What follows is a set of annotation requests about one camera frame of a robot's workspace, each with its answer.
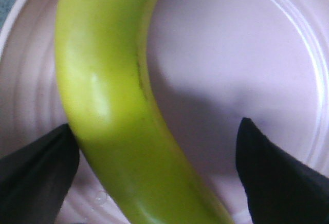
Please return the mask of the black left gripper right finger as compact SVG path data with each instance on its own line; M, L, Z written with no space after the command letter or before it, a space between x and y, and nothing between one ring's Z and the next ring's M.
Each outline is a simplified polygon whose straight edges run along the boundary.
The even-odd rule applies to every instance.
M328 223L328 178L241 120L235 164L253 223Z

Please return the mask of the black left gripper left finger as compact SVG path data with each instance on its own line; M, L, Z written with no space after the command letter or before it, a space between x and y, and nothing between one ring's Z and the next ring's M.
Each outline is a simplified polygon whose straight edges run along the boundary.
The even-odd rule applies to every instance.
M1 223L54 223L80 161L63 124L1 159Z

